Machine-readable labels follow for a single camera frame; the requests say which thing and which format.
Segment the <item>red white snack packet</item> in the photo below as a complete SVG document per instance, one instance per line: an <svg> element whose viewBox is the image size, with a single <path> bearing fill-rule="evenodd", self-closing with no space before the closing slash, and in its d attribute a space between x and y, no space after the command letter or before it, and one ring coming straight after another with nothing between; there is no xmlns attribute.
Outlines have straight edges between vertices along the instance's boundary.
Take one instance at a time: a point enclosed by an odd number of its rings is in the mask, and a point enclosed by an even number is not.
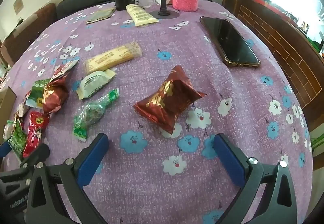
<svg viewBox="0 0 324 224"><path fill-rule="evenodd" d="M71 71L75 65L79 62L79 59L72 60L70 62L64 63L60 65L54 74L52 75L50 82L53 82L54 80L57 80L59 78L62 78L64 75L68 74L69 71Z"/></svg>

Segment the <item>green yellow snack packet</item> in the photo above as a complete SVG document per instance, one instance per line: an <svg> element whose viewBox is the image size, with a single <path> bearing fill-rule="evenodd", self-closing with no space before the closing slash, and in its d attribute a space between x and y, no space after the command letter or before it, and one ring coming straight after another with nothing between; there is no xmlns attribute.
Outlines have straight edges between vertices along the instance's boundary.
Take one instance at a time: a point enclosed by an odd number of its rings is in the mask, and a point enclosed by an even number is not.
<svg viewBox="0 0 324 224"><path fill-rule="evenodd" d="M32 108L43 109L43 92L50 79L36 80L26 100L26 105Z"/></svg>

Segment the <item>red yellow-label snack bar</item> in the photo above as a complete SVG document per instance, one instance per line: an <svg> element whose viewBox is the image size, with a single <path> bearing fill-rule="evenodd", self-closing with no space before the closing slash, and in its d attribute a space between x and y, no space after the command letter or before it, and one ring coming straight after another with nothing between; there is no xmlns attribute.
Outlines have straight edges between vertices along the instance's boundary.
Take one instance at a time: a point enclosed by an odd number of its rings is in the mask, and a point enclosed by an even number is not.
<svg viewBox="0 0 324 224"><path fill-rule="evenodd" d="M39 146L49 120L50 117L47 114L36 111L30 113L28 136L22 153L23 158L27 158Z"/></svg>

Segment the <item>black small container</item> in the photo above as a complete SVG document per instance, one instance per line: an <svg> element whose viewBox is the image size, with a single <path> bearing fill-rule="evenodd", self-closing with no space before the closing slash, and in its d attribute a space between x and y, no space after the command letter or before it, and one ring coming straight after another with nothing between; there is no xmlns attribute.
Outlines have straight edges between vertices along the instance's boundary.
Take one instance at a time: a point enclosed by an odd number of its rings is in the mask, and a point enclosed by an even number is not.
<svg viewBox="0 0 324 224"><path fill-rule="evenodd" d="M136 4L137 0L114 0L117 11L126 10L127 5Z"/></svg>

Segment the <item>yellow cracker packet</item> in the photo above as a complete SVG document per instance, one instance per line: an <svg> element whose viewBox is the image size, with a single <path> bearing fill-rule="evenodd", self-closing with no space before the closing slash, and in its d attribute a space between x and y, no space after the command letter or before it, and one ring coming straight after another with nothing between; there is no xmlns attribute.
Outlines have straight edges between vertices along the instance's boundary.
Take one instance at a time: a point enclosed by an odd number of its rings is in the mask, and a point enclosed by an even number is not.
<svg viewBox="0 0 324 224"><path fill-rule="evenodd" d="M127 43L108 50L85 61L86 74L105 71L142 55L142 49L136 42Z"/></svg>

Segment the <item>cardboard tray box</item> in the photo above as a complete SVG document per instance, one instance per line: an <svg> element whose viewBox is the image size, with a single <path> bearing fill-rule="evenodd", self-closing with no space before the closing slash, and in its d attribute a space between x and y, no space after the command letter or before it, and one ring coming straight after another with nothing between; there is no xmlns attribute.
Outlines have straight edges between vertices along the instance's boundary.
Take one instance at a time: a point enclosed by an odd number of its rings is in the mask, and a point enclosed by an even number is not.
<svg viewBox="0 0 324 224"><path fill-rule="evenodd" d="M10 87L1 90L0 100L0 142L3 143L4 126L7 124L16 100L16 94Z"/></svg>

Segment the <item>purple floral tablecloth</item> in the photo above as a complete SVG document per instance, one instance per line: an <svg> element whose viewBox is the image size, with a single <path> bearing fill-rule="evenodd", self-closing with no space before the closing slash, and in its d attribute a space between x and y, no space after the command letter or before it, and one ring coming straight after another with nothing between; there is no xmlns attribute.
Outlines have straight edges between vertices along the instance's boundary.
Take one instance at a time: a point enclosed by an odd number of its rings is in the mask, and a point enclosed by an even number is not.
<svg viewBox="0 0 324 224"><path fill-rule="evenodd" d="M86 25L94 6L40 31L1 84L22 103L36 80L76 61L45 131L46 165L99 133L109 151L84 188L107 223L215 223L239 191L215 151L222 133L257 165L287 164L294 223L306 217L312 152L296 86L273 53L218 3L137 27L126 11Z"/></svg>

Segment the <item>black smartphone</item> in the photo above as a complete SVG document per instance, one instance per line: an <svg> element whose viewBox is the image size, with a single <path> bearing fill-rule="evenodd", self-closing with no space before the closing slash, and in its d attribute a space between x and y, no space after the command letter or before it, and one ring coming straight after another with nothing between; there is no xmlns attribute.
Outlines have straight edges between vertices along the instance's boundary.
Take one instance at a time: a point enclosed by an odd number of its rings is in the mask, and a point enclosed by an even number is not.
<svg viewBox="0 0 324 224"><path fill-rule="evenodd" d="M228 20L202 16L199 21L227 67L260 66L252 48Z"/></svg>

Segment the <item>small green snack packet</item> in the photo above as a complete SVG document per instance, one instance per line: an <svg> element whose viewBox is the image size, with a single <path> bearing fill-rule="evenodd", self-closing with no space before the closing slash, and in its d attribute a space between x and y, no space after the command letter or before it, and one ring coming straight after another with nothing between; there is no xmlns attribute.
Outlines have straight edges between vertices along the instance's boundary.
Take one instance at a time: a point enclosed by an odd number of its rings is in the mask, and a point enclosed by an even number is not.
<svg viewBox="0 0 324 224"><path fill-rule="evenodd" d="M22 160L26 146L27 134L23 129L20 119L8 120L4 126L3 138L9 143L15 155Z"/></svg>

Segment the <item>dark red gold snack bag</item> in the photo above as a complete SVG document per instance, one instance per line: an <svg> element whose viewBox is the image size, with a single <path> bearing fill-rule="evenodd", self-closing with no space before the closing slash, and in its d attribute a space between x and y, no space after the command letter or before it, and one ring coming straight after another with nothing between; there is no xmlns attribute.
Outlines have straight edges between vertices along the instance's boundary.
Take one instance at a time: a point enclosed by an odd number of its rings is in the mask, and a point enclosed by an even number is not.
<svg viewBox="0 0 324 224"><path fill-rule="evenodd" d="M181 66L175 66L159 89L133 108L144 118L172 134L178 116L206 94L194 89Z"/></svg>

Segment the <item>cream green round snack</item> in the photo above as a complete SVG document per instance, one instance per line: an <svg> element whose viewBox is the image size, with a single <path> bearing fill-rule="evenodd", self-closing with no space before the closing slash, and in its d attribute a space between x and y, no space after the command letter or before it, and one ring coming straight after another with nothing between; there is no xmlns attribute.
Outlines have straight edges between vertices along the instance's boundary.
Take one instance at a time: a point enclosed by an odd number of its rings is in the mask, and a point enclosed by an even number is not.
<svg viewBox="0 0 324 224"><path fill-rule="evenodd" d="M79 88L76 90L80 100L92 97L102 87L108 84L116 73L110 69L106 71L95 71L81 80Z"/></svg>

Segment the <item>small wall plaque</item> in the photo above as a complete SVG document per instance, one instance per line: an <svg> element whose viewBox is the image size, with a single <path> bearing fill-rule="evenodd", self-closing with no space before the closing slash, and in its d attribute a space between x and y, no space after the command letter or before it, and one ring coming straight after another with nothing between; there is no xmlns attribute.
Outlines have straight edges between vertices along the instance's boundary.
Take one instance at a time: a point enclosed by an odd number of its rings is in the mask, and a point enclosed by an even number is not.
<svg viewBox="0 0 324 224"><path fill-rule="evenodd" d="M24 4L22 0L16 0L13 4L13 8L15 11L15 14L18 15L20 13L20 11L23 9Z"/></svg>

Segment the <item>clear green candy packet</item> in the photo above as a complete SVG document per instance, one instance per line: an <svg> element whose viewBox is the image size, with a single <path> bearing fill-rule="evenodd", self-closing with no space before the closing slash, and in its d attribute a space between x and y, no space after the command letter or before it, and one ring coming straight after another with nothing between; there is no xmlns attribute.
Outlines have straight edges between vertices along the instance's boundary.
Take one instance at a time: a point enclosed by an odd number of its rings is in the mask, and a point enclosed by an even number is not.
<svg viewBox="0 0 324 224"><path fill-rule="evenodd" d="M96 101L91 101L74 117L72 128L73 135L81 142L85 142L88 137L88 129L98 122L109 105L120 97L120 89L116 88L102 96Z"/></svg>

